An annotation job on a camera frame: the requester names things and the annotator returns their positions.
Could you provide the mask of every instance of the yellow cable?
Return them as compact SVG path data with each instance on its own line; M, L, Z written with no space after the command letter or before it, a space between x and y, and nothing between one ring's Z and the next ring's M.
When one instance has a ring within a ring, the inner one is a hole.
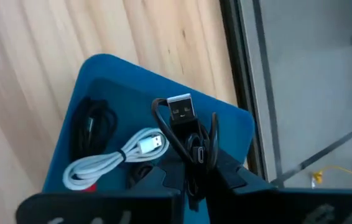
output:
M321 170L319 170L318 172L313 173L313 178L315 179L315 181L317 183L321 184L323 182L323 173L329 169L339 169L339 170L345 171L349 174L352 174L351 170L345 169L340 166L326 166L326 167L322 168Z

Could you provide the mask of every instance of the white usb cable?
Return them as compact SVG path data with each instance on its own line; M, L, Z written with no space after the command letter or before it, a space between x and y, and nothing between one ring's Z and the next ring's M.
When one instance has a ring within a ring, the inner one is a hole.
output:
M144 128L133 135L121 150L126 156L125 162L145 162L159 158L168 147L169 142L159 128ZM63 183L70 190L85 190L123 160L120 152L81 158L65 169Z

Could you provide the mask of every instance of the wooden floor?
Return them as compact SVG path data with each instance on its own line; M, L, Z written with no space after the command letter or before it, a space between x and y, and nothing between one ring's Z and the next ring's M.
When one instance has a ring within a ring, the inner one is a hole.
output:
M109 53L235 104L215 0L0 0L0 223L39 192L83 61Z

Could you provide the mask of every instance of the wood grain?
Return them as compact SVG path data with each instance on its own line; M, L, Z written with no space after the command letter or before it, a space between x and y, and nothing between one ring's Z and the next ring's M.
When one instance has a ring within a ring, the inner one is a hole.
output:
M99 53L236 104L218 1L0 0L0 223L41 190L78 70Z

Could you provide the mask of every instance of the black usb cable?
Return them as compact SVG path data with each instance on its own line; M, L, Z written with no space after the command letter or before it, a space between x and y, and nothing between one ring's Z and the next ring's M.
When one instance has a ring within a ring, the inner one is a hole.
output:
M168 106L170 127L159 113L159 106ZM198 211L198 203L205 198L208 174L215 168L219 130L216 113L212 114L210 132L195 115L190 94L152 102L151 112L159 128L186 165L186 187L191 210Z
M117 123L118 118L106 100L82 99L71 120L71 161L102 154Z

